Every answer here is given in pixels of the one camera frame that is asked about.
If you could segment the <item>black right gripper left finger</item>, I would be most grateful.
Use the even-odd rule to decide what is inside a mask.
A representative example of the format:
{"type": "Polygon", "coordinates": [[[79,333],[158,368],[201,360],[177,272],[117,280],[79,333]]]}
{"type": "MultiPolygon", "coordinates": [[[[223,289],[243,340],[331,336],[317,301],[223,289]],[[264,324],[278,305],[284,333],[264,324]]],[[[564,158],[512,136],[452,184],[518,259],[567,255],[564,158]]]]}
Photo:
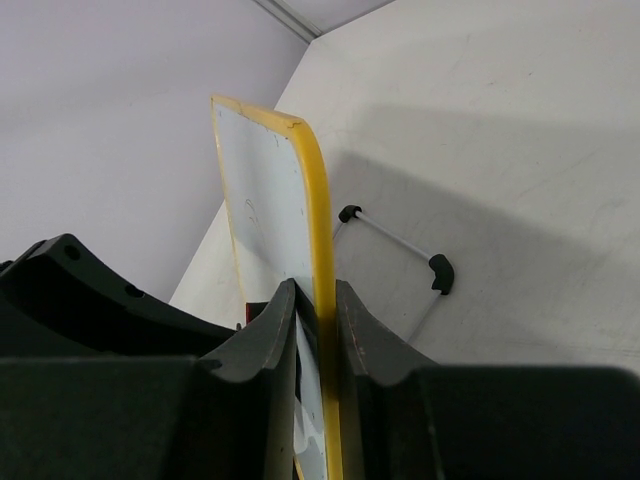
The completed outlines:
{"type": "Polygon", "coordinates": [[[201,357],[1,363],[5,479],[289,479],[296,286],[201,357]]]}

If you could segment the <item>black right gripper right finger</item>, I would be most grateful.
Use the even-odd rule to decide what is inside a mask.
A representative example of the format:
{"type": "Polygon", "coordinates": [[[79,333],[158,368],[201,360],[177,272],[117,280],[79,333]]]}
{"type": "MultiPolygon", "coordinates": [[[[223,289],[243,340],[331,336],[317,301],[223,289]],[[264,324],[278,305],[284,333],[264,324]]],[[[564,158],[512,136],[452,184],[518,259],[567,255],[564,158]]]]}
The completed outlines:
{"type": "Polygon", "coordinates": [[[348,479],[635,479],[639,379],[612,367],[439,365],[339,282],[348,479]]]}

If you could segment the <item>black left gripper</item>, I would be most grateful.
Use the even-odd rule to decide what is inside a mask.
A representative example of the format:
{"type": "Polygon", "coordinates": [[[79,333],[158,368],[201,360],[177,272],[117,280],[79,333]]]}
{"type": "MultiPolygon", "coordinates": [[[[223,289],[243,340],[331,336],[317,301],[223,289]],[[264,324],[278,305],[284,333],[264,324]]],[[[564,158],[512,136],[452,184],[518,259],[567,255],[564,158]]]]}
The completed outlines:
{"type": "Polygon", "coordinates": [[[1,265],[4,357],[200,357],[233,334],[137,288],[71,234],[1,265]]]}

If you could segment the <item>yellow framed whiteboard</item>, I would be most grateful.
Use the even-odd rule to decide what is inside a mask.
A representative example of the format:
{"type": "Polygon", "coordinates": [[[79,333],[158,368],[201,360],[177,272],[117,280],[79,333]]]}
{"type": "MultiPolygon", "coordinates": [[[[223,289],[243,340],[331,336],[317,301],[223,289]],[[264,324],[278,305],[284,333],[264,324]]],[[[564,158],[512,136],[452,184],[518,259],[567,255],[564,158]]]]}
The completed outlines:
{"type": "Polygon", "coordinates": [[[294,281],[294,453],[302,479],[341,479],[336,277],[328,177],[301,118],[215,95],[214,134],[243,299],[294,281]]]}

